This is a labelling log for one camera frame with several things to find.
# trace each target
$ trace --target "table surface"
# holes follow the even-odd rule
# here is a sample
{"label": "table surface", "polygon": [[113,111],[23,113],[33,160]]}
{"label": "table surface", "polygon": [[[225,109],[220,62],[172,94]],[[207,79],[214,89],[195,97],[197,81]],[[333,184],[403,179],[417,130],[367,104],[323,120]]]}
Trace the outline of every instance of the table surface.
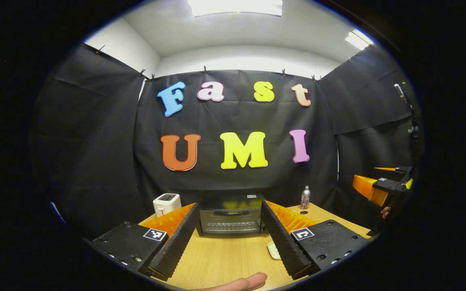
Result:
{"label": "table surface", "polygon": [[[302,211],[299,206],[288,209],[298,213]],[[333,219],[360,236],[370,238],[366,235],[370,231],[368,228],[333,215],[312,203],[309,203],[307,211],[308,213],[303,215],[318,223]],[[155,218],[156,214],[153,214],[142,222]],[[194,230],[173,276],[165,283],[182,289],[199,289],[226,284],[257,272],[267,274],[266,284],[257,289],[258,291],[296,282],[297,280],[293,280],[287,274],[282,260],[273,259],[269,254],[267,244],[271,241],[269,234],[216,238],[200,236]]]}

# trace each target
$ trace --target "fluorescent light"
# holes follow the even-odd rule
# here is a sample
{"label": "fluorescent light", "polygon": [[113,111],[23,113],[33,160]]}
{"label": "fluorescent light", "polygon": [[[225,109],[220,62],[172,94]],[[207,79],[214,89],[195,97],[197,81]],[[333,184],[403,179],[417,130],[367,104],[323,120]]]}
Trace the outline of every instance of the fluorescent light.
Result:
{"label": "fluorescent light", "polygon": [[217,13],[262,13],[282,15],[283,0],[188,0],[194,16]]}
{"label": "fluorescent light", "polygon": [[359,50],[364,50],[368,45],[373,44],[373,41],[359,30],[349,32],[344,40]]}

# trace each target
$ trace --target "clip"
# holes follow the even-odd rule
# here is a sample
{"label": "clip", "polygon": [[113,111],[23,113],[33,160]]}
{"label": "clip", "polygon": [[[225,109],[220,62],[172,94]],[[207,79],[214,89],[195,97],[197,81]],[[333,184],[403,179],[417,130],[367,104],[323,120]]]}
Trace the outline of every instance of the clip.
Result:
{"label": "clip", "polygon": [[95,55],[98,55],[98,53],[104,48],[104,46],[102,46],[98,51],[95,52]]}

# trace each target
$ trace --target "blue letter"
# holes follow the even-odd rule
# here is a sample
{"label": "blue letter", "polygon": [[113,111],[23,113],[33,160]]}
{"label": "blue letter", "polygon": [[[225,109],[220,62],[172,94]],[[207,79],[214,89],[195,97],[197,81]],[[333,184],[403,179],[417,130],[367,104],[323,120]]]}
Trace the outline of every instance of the blue letter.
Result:
{"label": "blue letter", "polygon": [[183,92],[179,89],[185,88],[186,85],[183,82],[177,82],[174,85],[166,88],[165,90],[159,92],[157,97],[161,97],[163,104],[165,105],[165,116],[168,117],[177,111],[183,109],[183,105],[176,102],[176,99],[183,101]]}

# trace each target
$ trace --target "black curtain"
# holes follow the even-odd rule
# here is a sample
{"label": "black curtain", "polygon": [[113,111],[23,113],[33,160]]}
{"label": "black curtain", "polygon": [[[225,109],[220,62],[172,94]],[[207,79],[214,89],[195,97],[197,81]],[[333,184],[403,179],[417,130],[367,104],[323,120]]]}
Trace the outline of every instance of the black curtain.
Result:
{"label": "black curtain", "polygon": [[353,188],[354,175],[372,177],[374,167],[412,165],[407,133],[412,126],[411,111],[399,97],[396,83],[416,105],[407,76],[376,46],[360,51],[320,83],[339,151],[339,180],[332,211],[367,228],[381,223],[381,208]]}
{"label": "black curtain", "polygon": [[80,46],[39,94],[31,136],[35,176],[68,225],[93,239],[150,215],[133,167],[133,129],[143,77]]}
{"label": "black curtain", "polygon": [[[158,92],[183,81],[183,109],[165,117]],[[224,85],[222,101],[203,101],[197,97],[202,83],[217,81]],[[257,81],[273,85],[275,98],[255,100]],[[291,87],[302,84],[309,92],[309,107],[300,105]],[[304,129],[308,162],[294,163],[294,143],[289,131]],[[243,143],[253,131],[262,131],[267,167],[246,164],[222,169],[224,142],[220,134],[234,132]],[[201,136],[197,162],[187,171],[172,171],[162,161],[163,135],[177,135],[176,157],[186,160],[187,134]],[[337,150],[331,116],[318,82],[298,76],[272,72],[220,70],[174,74],[146,82],[139,101],[134,153],[139,188],[146,206],[153,212],[152,200],[162,193],[181,194],[183,205],[199,201],[207,194],[263,194],[283,206],[300,203],[301,192],[310,186],[311,201],[326,209],[333,207],[332,192],[337,175]]]}

